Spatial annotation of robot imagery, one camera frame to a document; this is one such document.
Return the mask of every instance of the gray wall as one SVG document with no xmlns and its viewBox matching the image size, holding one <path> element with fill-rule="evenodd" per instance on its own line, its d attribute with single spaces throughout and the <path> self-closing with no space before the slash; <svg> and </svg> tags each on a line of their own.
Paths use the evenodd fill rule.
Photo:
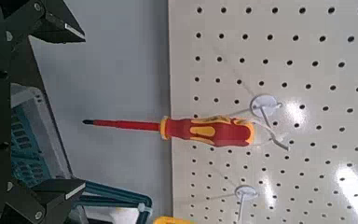
<svg viewBox="0 0 358 224">
<path fill-rule="evenodd" d="M 86 126 L 83 119 L 159 121 L 170 114 L 167 0 L 66 0 L 84 44 L 32 39 L 76 176 L 149 195 L 172 214 L 171 144 L 157 133 Z"/>
</svg>

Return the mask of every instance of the screw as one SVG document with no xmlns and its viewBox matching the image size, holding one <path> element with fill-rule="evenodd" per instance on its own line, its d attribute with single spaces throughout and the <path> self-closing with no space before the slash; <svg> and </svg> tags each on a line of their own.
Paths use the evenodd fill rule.
<svg viewBox="0 0 358 224">
<path fill-rule="evenodd" d="M 36 11 L 40 11 L 41 6 L 40 6 L 39 4 L 37 4 L 37 3 L 35 3 L 35 4 L 34 4 L 34 9 L 35 9 Z"/>
<path fill-rule="evenodd" d="M 10 191 L 11 189 L 13 189 L 13 183 L 7 182 L 7 191 Z"/>
<path fill-rule="evenodd" d="M 34 219 L 39 220 L 42 216 L 43 216 L 43 213 L 42 213 L 42 212 L 37 212 L 37 213 L 34 215 Z"/>
<path fill-rule="evenodd" d="M 7 31 L 7 42 L 10 42 L 13 40 L 13 35 L 11 34 L 11 32 Z"/>
</svg>

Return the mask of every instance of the screwdriver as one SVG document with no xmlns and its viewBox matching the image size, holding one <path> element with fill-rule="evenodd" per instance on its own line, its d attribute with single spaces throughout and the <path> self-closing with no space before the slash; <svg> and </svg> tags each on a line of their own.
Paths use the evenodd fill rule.
<svg viewBox="0 0 358 224">
<path fill-rule="evenodd" d="M 119 129 L 160 132 L 161 137 L 165 140 L 177 137 L 202 142 L 214 147 L 247 147 L 254 142 L 255 138 L 255 128 L 252 122 L 225 116 L 214 116 L 207 119 L 170 119 L 164 117 L 160 123 L 85 119 L 83 123 Z"/>
</svg>

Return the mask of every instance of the orange handle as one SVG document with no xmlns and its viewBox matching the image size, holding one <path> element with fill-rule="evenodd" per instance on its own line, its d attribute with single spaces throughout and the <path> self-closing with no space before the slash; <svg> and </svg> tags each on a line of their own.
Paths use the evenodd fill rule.
<svg viewBox="0 0 358 224">
<path fill-rule="evenodd" d="M 168 119 L 160 123 L 164 139 L 172 136 L 214 147 L 246 147 L 253 143 L 254 126 L 245 119 L 215 116 L 207 119 Z"/>
</svg>

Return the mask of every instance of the white pegboard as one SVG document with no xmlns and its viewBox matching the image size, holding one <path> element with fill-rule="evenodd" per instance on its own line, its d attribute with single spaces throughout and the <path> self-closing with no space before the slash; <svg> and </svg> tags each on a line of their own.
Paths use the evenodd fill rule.
<svg viewBox="0 0 358 224">
<path fill-rule="evenodd" d="M 267 93 L 286 152 L 172 141 L 176 217 L 358 223 L 358 1 L 170 0 L 175 119 L 231 114 Z"/>
</svg>

